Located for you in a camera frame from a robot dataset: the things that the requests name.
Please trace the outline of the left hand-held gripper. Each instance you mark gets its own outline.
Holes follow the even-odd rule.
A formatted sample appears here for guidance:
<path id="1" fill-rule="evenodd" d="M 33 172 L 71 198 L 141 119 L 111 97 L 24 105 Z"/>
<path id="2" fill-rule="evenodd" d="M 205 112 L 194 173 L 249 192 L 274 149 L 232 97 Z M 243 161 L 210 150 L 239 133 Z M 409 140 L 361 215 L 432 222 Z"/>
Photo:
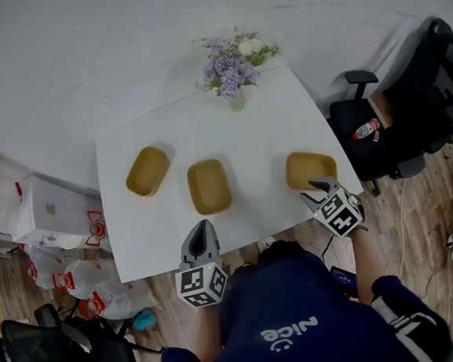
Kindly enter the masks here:
<path id="1" fill-rule="evenodd" d="M 220 303 L 228 275 L 222 268 L 212 222 L 204 219 L 197 223 L 181 246 L 180 270 L 175 274 L 179 299 L 194 308 Z"/>

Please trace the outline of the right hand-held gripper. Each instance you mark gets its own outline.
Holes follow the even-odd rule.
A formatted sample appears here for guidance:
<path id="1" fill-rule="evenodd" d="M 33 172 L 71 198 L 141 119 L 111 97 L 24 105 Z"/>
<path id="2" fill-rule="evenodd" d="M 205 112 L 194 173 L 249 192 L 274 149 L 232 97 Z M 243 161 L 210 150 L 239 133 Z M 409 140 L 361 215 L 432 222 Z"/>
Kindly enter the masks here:
<path id="1" fill-rule="evenodd" d="M 317 177 L 309 180 L 309 184 L 327 194 L 334 193 L 325 201 L 316 200 L 304 192 L 300 194 L 302 202 L 315 215 L 315 219 L 333 235 L 345 237 L 355 228 L 362 226 L 363 215 L 356 200 L 341 188 L 337 179 L 328 176 Z"/>

